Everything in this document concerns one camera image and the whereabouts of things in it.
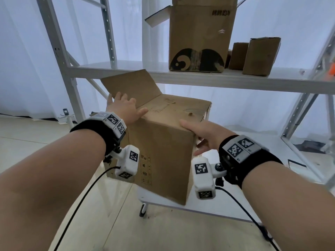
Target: black wrist strap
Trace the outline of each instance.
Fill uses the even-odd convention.
[[[235,159],[233,159],[229,154],[222,148],[226,143],[228,143],[231,139],[237,137],[238,135],[232,135],[220,144],[219,147],[219,156],[220,162],[223,167],[227,170],[227,177],[225,179],[231,183],[236,184],[240,188],[242,188],[242,183],[245,177],[257,166],[263,164],[268,161],[274,161],[282,164],[282,162],[274,156],[272,153],[261,149],[249,157],[247,157],[243,162],[239,163]]]
[[[111,153],[111,151],[114,150],[116,147],[120,146],[120,142],[126,134],[126,132],[124,131],[123,135],[119,139],[117,139],[113,130],[107,127],[102,121],[98,120],[85,120],[72,128],[70,132],[83,129],[93,130],[103,138],[106,143],[105,156]]]

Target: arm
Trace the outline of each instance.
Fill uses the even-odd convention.
[[[128,125],[148,111],[137,111],[135,102],[118,93],[113,103],[110,95],[106,111],[115,112]],[[0,250],[47,250],[105,150],[97,133],[78,130],[4,171],[0,175]]]
[[[203,139],[195,156],[217,150],[225,138],[235,135],[209,121],[180,124]],[[282,164],[266,162],[245,177],[242,191],[283,251],[334,249],[335,198],[323,186]]]

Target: forearm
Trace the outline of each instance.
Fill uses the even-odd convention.
[[[22,242],[31,242],[30,247],[45,245],[40,250],[46,250],[67,211],[103,160],[105,150],[104,140],[94,131],[74,131],[3,172],[0,225],[8,225],[9,229],[0,230],[1,238],[6,239],[0,242],[13,247],[15,240],[7,238],[15,236]],[[29,230],[23,228],[22,222],[30,225]]]
[[[276,162],[254,168],[242,190],[283,251],[333,250],[335,198]]]

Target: orange object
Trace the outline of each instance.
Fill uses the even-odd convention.
[[[335,75],[335,63],[331,64],[328,74]]]

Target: hand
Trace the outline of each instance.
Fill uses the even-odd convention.
[[[142,108],[139,110],[136,110],[135,107],[136,99],[131,98],[128,100],[127,94],[122,95],[118,92],[115,95],[114,102],[112,100],[112,95],[108,95],[107,99],[107,107],[106,112],[114,112],[119,116],[125,124],[128,126],[129,124],[134,123],[139,118],[141,118],[143,115],[145,115],[148,112],[148,109]]]
[[[198,150],[194,152],[194,156],[198,156],[211,149],[219,150],[222,141],[231,135],[236,135],[218,124],[203,120],[202,122],[189,122],[180,120],[180,125],[187,130],[194,132],[201,142],[197,145]]]

